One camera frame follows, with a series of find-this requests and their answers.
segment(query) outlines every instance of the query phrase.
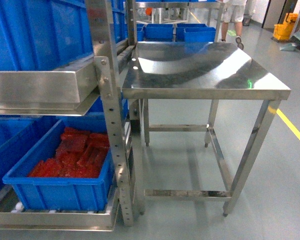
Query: person's leg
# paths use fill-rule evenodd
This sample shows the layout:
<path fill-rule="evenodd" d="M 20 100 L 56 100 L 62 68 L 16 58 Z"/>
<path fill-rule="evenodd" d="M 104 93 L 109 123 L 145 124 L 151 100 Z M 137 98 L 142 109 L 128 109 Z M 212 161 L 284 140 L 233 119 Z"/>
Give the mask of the person's leg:
<path fill-rule="evenodd" d="M 221 41 L 225 42 L 227 37 L 227 31 L 229 27 L 229 22 L 231 21 L 231 16 L 233 13 L 233 6 L 225 6 L 223 10 L 222 20 L 223 23 L 221 25 Z"/>
<path fill-rule="evenodd" d="M 229 23 L 223 22 L 221 26 L 221 41 L 226 41 L 227 31 L 228 31 Z"/>
<path fill-rule="evenodd" d="M 244 20 L 244 14 L 245 14 L 245 6 L 237 5 L 234 6 L 233 10 L 233 17 L 234 17 L 234 28 L 235 28 L 235 42 L 237 43 L 237 47 L 241 50 L 244 49 L 244 45 L 242 43 L 241 34 L 242 34 L 242 21 Z"/>
<path fill-rule="evenodd" d="M 242 21 L 234 23 L 235 33 L 237 36 L 241 37 L 242 34 Z"/>

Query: perforated metal upright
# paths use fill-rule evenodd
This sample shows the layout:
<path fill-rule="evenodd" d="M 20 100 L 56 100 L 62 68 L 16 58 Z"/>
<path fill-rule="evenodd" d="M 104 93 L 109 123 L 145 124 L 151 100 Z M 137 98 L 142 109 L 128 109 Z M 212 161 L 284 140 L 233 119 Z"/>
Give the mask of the perforated metal upright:
<path fill-rule="evenodd" d="M 130 33 L 129 44 L 133 45 L 131 36 L 134 21 L 133 1 L 127 2 L 128 30 Z M 134 222 L 134 181 L 132 169 L 126 156 L 125 149 L 125 122 L 122 121 L 121 88 L 119 86 L 119 65 L 117 48 L 113 28 L 112 6 L 110 0 L 86 0 L 85 1 L 90 32 L 93 44 L 94 62 L 98 75 L 98 86 L 103 104 L 107 133 L 109 136 L 115 177 L 119 188 L 119 202 L 122 209 L 123 220 L 126 226 L 132 226 Z"/>

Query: white shorts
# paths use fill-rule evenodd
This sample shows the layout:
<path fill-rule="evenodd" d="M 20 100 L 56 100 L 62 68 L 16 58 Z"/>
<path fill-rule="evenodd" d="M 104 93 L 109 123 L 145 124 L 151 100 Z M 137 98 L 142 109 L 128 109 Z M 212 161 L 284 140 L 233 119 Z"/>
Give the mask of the white shorts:
<path fill-rule="evenodd" d="M 232 18 L 235 23 L 242 22 L 244 20 L 245 8 L 245 5 L 225 5 L 222 20 L 225 23 L 230 23 Z"/>

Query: red food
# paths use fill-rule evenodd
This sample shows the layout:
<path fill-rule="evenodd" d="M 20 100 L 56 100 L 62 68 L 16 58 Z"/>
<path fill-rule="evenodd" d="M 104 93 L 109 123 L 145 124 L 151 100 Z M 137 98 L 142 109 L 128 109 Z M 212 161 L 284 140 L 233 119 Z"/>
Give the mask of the red food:
<path fill-rule="evenodd" d="M 41 170 L 42 166 L 44 165 L 44 161 L 40 160 L 38 164 L 31 170 L 31 172 L 28 174 L 28 177 L 35 178 L 38 175 L 38 172 Z"/>
<path fill-rule="evenodd" d="M 73 152 L 63 152 L 57 159 L 60 161 L 62 166 L 67 169 L 74 168 L 77 161 L 79 160 L 79 154 Z"/>
<path fill-rule="evenodd" d="M 106 156 L 108 154 L 108 150 L 100 149 L 99 154 L 94 160 L 94 164 L 101 169 L 102 165 L 104 164 L 104 161 L 106 159 Z"/>
<path fill-rule="evenodd" d="M 94 148 L 92 146 L 88 146 L 84 151 L 83 155 L 80 157 L 79 161 L 76 163 L 79 167 L 84 167 L 92 154 Z"/>
<path fill-rule="evenodd" d="M 38 164 L 28 177 L 98 178 L 110 148 L 106 134 L 66 127 L 55 158 Z"/>
<path fill-rule="evenodd" d="M 68 140 L 68 139 L 75 139 L 77 136 L 87 136 L 85 134 L 78 134 L 75 132 L 64 132 L 61 134 L 60 138 L 61 140 Z"/>
<path fill-rule="evenodd" d="M 108 135 L 103 134 L 103 133 L 91 133 L 89 136 L 89 139 L 87 141 L 87 144 L 89 145 L 92 142 L 93 143 L 104 143 L 108 147 L 110 146 Z"/>
<path fill-rule="evenodd" d="M 63 166 L 60 162 L 54 161 L 52 166 L 47 170 L 45 177 L 47 178 L 57 178 L 60 175 Z"/>
<path fill-rule="evenodd" d="M 63 168 L 59 174 L 61 178 L 76 178 L 77 169 L 76 168 Z"/>
<path fill-rule="evenodd" d="M 56 152 L 73 152 L 73 153 L 83 153 L 85 151 L 85 146 L 88 136 L 86 135 L 76 135 L 71 139 L 63 140 Z"/>
<path fill-rule="evenodd" d="M 78 130 L 78 129 L 75 129 L 73 127 L 66 126 L 64 128 L 64 133 L 74 133 L 74 134 L 89 136 L 91 132 L 90 131 L 84 131 L 84 130 Z"/>
<path fill-rule="evenodd" d="M 92 140 L 92 141 L 88 142 L 88 145 L 92 146 L 96 149 L 109 149 L 110 148 L 108 143 L 97 141 L 97 140 Z"/>
<path fill-rule="evenodd" d="M 56 167 L 56 161 L 53 158 L 48 158 L 47 161 L 44 162 L 43 171 L 40 177 L 50 177 L 51 172 Z"/>

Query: epoxy floor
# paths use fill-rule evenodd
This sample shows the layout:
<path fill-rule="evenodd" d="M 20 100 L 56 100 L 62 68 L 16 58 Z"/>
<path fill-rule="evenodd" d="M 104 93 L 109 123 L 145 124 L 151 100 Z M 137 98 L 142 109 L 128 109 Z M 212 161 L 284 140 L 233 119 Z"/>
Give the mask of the epoxy floor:
<path fill-rule="evenodd" d="M 203 11 L 192 12 L 204 18 Z M 271 36 L 253 24 L 244 27 L 244 51 L 292 89 L 279 108 L 300 130 L 300 52 L 280 51 Z M 227 41 L 235 42 L 231 36 Z M 205 124 L 210 101 L 150 100 L 149 106 L 152 124 Z M 215 131 L 232 174 L 260 106 L 261 101 L 219 103 Z M 150 146 L 144 147 L 145 187 L 223 190 L 213 149 L 204 148 L 203 141 L 202 133 L 150 133 Z M 114 232 L 0 230 L 0 240 L 300 240 L 300 141 L 278 115 L 233 213 L 223 217 L 222 206 L 147 200 L 145 214 L 133 227 L 125 227 L 119 217 Z"/>

